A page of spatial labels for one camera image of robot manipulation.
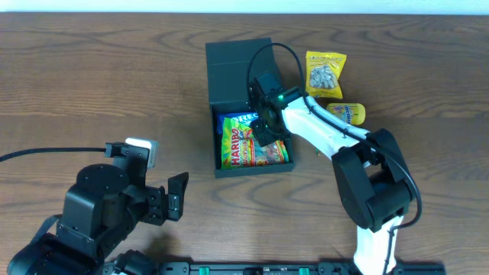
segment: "yellow candy package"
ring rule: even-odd
[[[338,78],[345,65],[346,55],[341,53],[306,54],[306,92],[312,97],[343,99]]]
[[[222,125],[221,169],[260,167],[288,163],[289,156],[282,141],[260,147],[251,128],[234,119],[225,118]]]
[[[365,107],[360,103],[329,103],[326,110],[350,125],[365,121]]]

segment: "wooden table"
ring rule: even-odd
[[[155,260],[316,261],[352,257],[330,161],[294,139],[292,173],[216,180],[205,43],[272,37],[348,55],[345,99],[362,127],[394,133],[424,201],[396,255],[440,260],[450,274],[489,268],[489,18],[386,15],[2,14],[0,151],[160,142],[152,186],[189,171],[185,215],[140,224],[128,249]],[[276,58],[287,85],[293,59]],[[41,222],[62,211],[96,153],[40,154],[0,165],[0,273]],[[411,218],[415,205],[407,218]]]

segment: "dark green box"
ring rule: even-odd
[[[284,141],[289,163],[266,167],[247,167],[221,170],[221,139],[217,133],[218,114],[248,112],[248,93],[246,91],[246,69],[253,54],[266,44],[270,38],[216,42],[206,44],[207,78],[209,83],[209,105],[212,116],[214,139],[215,177],[250,176],[262,173],[288,172],[293,169],[292,141]],[[265,71],[274,73],[280,81],[280,71],[275,63],[272,47],[262,50],[253,62],[250,77]]]

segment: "black cable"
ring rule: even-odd
[[[55,147],[55,148],[34,148],[27,150],[20,150],[14,153],[6,154],[0,157],[0,162],[10,160],[14,157],[20,157],[27,154],[37,154],[37,153],[66,153],[66,152],[105,152],[105,148],[94,148],[94,147]]]
[[[389,258],[390,258],[390,253],[391,253],[391,250],[392,250],[392,242],[393,242],[393,237],[394,237],[394,231],[395,230],[398,230],[398,229],[401,229],[401,228],[407,228],[407,227],[410,227],[411,225],[414,225],[416,224],[419,219],[421,218],[421,214],[422,214],[422,209],[423,209],[423,203],[421,201],[421,193],[419,192],[419,189],[418,189],[418,186],[416,185],[416,183],[414,182],[414,179],[411,177],[411,175],[400,165],[400,163],[393,157],[393,155],[386,149],[384,148],[381,148],[381,147],[378,147],[377,145],[371,143],[370,141],[366,141],[364,138],[361,138],[361,137],[358,137],[354,134],[351,134],[348,132],[348,129],[347,128],[342,128],[336,124],[334,124],[333,122],[329,121],[327,118],[324,118],[321,114],[319,114],[315,109],[314,107],[312,107],[308,102],[307,102],[307,92],[306,92],[306,81],[304,81],[304,74],[303,74],[303,68],[300,64],[300,60],[299,60],[299,57],[297,56],[297,54],[290,48],[288,47],[287,45],[285,44],[282,44],[282,43],[270,43],[270,44],[266,44],[264,45],[262,48],[260,48],[254,55],[253,57],[251,58],[250,60],[250,63],[248,64],[248,71],[246,73],[246,89],[249,91],[250,90],[250,71],[251,71],[251,65],[253,64],[253,61],[255,59],[255,57],[264,49],[264,48],[267,48],[267,47],[272,47],[272,46],[280,46],[280,47],[283,47],[285,48],[286,50],[288,50],[292,56],[294,57],[294,59],[296,60],[297,62],[297,67],[299,69],[299,75],[300,75],[300,81],[301,81],[301,85],[302,85],[302,93],[303,93],[303,100],[304,100],[304,104],[306,105],[306,107],[309,109],[309,111],[311,113],[313,113],[316,117],[318,117],[319,119],[321,119],[323,122],[325,122],[327,125],[330,125],[332,126],[334,129],[340,131],[341,133],[343,133],[344,135],[347,135],[349,136],[350,138],[353,138],[355,139],[356,141],[358,141],[359,143],[363,143],[367,146],[369,146],[371,149],[375,150],[378,154],[380,155],[383,155],[385,158],[389,159],[390,161],[392,161],[397,167],[399,167],[399,169],[403,172],[403,174],[406,176],[406,179],[407,179],[407,182],[408,184],[411,186],[413,192],[414,192],[414,196],[416,197],[416,204],[417,204],[417,210],[416,210],[416,215],[414,216],[414,218],[407,222],[407,223],[404,223],[402,225],[396,225],[396,226],[393,226],[390,228],[389,230],[389,244],[388,244],[388,247],[387,247],[387,259],[386,259],[386,264],[384,265],[384,272],[383,274],[386,273],[387,271],[387,267],[389,265]]]

